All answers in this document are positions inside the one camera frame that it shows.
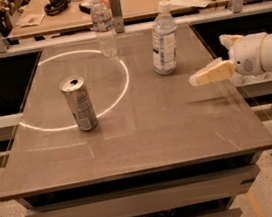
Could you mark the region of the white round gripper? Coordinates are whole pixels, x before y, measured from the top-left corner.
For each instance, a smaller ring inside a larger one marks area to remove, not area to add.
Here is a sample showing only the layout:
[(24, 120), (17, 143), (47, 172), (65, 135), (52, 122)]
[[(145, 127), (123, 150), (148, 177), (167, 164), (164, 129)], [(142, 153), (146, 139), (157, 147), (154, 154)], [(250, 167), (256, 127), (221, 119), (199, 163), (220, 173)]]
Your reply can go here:
[(206, 85), (220, 80), (227, 80), (237, 71), (238, 74), (262, 75), (260, 50), (266, 33), (253, 35), (224, 34), (219, 36), (221, 45), (229, 50), (228, 55), (232, 60), (224, 61), (221, 57), (200, 69), (189, 78), (192, 86)]

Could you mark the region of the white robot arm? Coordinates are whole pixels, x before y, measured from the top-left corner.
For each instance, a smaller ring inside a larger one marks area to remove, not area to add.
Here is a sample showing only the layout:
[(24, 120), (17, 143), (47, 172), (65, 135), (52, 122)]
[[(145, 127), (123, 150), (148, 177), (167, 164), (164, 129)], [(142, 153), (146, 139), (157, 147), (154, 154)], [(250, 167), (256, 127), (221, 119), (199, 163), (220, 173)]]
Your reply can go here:
[(272, 34), (266, 32), (243, 35), (224, 34), (219, 37), (228, 49), (229, 58), (221, 57), (189, 78), (190, 85), (206, 85), (238, 76), (261, 76), (272, 72)]

